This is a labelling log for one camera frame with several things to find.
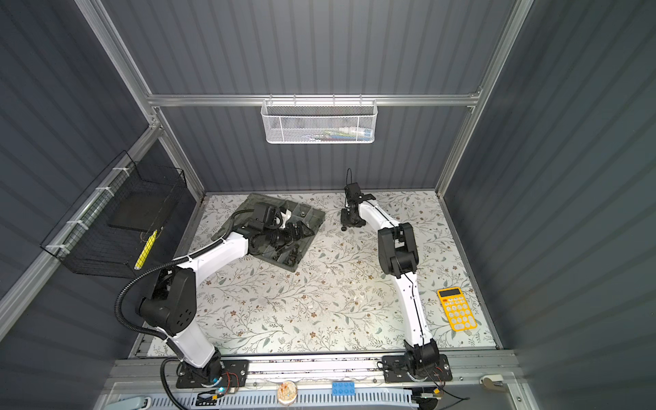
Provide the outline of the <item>green compartment organizer box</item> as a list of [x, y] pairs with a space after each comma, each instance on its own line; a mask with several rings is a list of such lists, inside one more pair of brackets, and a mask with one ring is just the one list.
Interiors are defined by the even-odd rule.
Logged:
[[295, 272], [325, 219], [324, 211], [307, 204], [250, 194], [211, 240], [231, 229], [249, 240], [251, 256]]

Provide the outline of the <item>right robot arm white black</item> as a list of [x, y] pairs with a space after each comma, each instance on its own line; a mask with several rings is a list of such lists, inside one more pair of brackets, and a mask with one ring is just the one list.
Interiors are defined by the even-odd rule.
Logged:
[[371, 227], [377, 233], [379, 265], [393, 278], [403, 315], [406, 366], [413, 378], [430, 378], [439, 364], [440, 351], [429, 329], [418, 281], [419, 252], [413, 227], [384, 211], [375, 196], [356, 183], [344, 188], [342, 229]]

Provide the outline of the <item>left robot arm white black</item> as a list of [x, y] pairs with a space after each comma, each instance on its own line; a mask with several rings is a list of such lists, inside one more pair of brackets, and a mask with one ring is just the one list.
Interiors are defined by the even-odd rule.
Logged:
[[155, 270], [155, 283], [136, 313], [182, 364], [214, 377], [220, 372], [221, 356], [198, 312], [209, 282], [238, 261], [255, 256], [280, 266], [288, 258], [294, 269], [303, 244], [320, 226], [312, 222], [312, 213], [304, 204], [268, 201], [234, 211], [210, 244]]

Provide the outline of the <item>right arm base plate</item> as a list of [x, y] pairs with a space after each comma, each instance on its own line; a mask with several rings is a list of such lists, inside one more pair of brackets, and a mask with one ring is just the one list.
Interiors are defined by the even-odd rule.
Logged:
[[406, 355], [384, 355], [377, 362], [377, 369], [383, 372], [388, 384], [439, 382], [453, 380], [449, 359], [440, 354], [437, 363], [413, 364]]

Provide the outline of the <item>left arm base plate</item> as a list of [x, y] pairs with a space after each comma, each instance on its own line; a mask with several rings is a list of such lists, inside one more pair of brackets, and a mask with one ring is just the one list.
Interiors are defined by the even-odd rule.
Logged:
[[211, 360], [206, 367], [196, 368], [181, 362], [176, 370], [177, 389], [237, 389], [245, 386], [249, 373], [248, 360]]

